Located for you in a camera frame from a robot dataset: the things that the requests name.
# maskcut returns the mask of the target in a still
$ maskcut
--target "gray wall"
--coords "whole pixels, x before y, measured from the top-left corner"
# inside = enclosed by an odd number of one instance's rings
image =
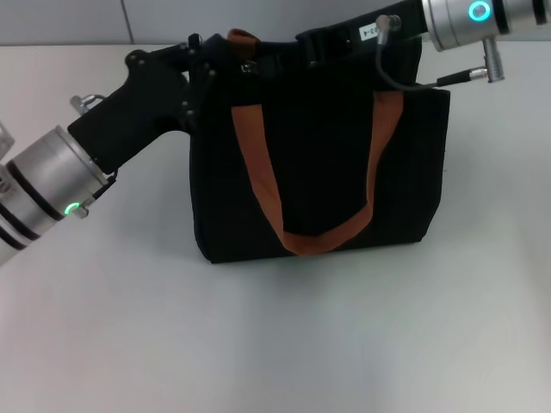
[[[290,40],[395,0],[0,0],[0,45],[168,44],[243,28]],[[551,40],[551,29],[516,35]]]

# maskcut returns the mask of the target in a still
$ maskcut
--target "white table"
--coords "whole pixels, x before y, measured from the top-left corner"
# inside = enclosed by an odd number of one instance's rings
[[[108,94],[131,46],[0,48],[15,155]],[[551,411],[551,43],[453,88],[443,199],[413,246],[213,266],[188,137],[120,171],[84,221],[0,270],[3,413]],[[421,81],[482,63],[437,54]]]

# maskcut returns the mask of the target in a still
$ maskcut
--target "bag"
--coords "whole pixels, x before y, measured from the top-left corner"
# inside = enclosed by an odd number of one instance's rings
[[[390,90],[373,55],[295,70],[298,58],[275,46],[255,55],[263,43],[246,32],[228,39],[243,70],[217,76],[191,137],[202,254],[236,262],[421,241],[442,192],[449,92]],[[420,56],[411,40],[383,64],[413,84]]]

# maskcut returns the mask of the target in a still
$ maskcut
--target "cable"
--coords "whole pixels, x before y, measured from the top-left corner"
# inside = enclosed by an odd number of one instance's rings
[[[390,86],[397,90],[402,90],[404,92],[418,92],[420,90],[427,90],[427,89],[434,89],[437,86],[437,83],[429,83],[429,84],[420,84],[419,86],[406,86],[402,83],[396,82],[394,79],[392,79],[388,73],[384,71],[382,68],[382,51],[384,50],[384,46],[379,44],[377,45],[377,51],[375,53],[375,66],[377,67],[377,71],[379,72],[379,76],[383,78],[385,82],[387,82]]]

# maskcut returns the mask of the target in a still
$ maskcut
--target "label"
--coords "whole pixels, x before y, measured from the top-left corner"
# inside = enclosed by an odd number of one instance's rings
[[[360,28],[360,39],[362,39],[362,41],[373,39],[378,35],[379,29],[377,28],[377,23],[371,23]]]

